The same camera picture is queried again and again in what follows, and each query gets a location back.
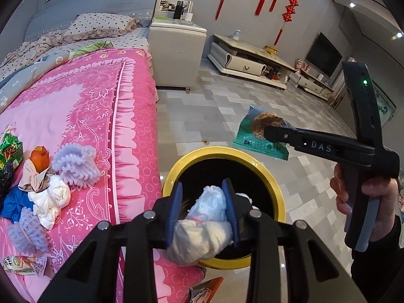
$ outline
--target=red tassel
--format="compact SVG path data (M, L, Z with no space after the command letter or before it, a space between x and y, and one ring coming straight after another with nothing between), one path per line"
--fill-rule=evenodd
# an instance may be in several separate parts
M216 10L215 20L217 20L219 18L220 10L222 10L224 1L225 0L220 0L220 2L219 2L219 6L217 7L217 10Z
M264 5L265 0L259 0L257 8L255 9L255 15L259 16L259 13L261 12L261 9Z
M277 45L277 43L279 41L279 38L280 38L280 35L282 34L282 32L283 32L283 29L280 29L280 31L278 33L278 36L276 37L275 43L273 45Z
M269 12L273 12L273 9L275 7L275 3L276 3L276 0L273 0L272 4L271 4L271 7L269 8Z

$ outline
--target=trash can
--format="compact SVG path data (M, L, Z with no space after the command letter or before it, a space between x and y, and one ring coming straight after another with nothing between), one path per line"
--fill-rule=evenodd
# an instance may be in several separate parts
M284 199L272 174L254 157L234 148L209 146L183 156L168 173L162 195L169 196L175 181L182 182L179 218L183 219L205 186L221 187L225 178L230 178L235 192L247 194L254 206L276 221L285 222ZM214 258L199 263L213 269L239 269L250 265L250 254L228 246Z

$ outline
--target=black bottle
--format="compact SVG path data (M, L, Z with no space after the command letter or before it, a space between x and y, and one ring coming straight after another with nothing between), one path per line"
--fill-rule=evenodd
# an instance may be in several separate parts
M184 10L184 1L177 1L175 6L174 16L172 19L181 19L182 12Z

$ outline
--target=sleeve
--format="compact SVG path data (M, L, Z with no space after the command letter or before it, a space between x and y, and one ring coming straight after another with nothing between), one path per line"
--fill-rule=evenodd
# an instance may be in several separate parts
M393 229L384 238L369 243L365 252L352 251L352 279L368 303L376 303L387 290L398 272L397 258L401 221L395 218Z

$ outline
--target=polka dot pillow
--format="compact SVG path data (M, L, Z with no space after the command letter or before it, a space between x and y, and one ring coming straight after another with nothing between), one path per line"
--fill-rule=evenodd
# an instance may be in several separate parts
M136 28L137 20L114 14L81 14L70 25L63 42L75 42L125 35Z

